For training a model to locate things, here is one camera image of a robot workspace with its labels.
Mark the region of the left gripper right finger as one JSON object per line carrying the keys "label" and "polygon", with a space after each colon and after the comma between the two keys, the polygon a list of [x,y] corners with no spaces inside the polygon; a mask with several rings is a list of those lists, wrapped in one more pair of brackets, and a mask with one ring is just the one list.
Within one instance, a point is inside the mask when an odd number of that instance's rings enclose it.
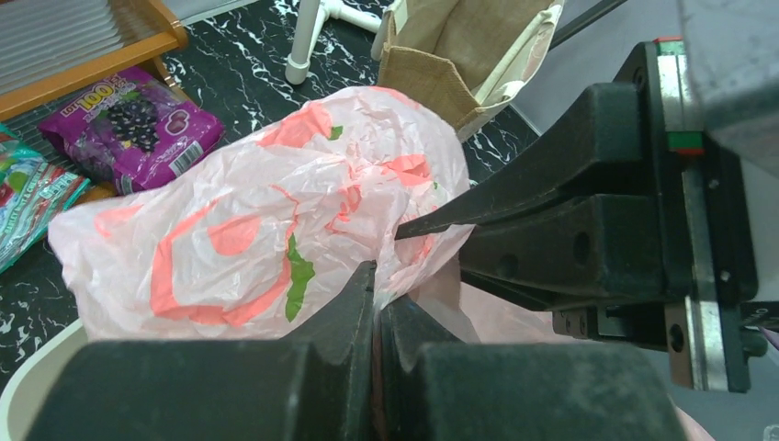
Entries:
{"label": "left gripper right finger", "polygon": [[603,344],[466,344],[412,300],[380,315],[391,440],[683,440],[656,372]]}

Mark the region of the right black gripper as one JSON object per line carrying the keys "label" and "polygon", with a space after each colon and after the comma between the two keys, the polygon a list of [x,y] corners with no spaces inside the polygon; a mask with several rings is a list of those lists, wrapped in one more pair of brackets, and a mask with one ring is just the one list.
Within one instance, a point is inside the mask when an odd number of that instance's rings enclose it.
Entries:
{"label": "right black gripper", "polygon": [[557,334],[663,350],[673,380],[744,393],[765,339],[739,159],[706,134],[680,40],[639,43],[496,173],[396,239],[473,226],[466,282]]}

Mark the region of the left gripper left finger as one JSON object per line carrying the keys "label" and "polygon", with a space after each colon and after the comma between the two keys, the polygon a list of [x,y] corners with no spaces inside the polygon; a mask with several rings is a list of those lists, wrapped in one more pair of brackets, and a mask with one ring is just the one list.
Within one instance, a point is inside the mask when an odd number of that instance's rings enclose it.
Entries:
{"label": "left gripper left finger", "polygon": [[376,266],[277,340],[101,341],[65,365],[30,440],[368,440]]}

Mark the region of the pink plastic grocery bag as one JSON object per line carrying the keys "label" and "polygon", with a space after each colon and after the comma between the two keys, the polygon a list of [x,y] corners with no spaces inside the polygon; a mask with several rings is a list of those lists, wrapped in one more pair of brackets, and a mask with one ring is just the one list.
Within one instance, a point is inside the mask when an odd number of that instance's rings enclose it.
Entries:
{"label": "pink plastic grocery bag", "polygon": [[448,123],[400,92],[348,87],[163,187],[66,210],[48,241],[93,339],[275,339],[373,261],[374,311],[406,298],[469,343],[559,342],[549,313],[461,283],[469,225],[396,239],[468,189]]}

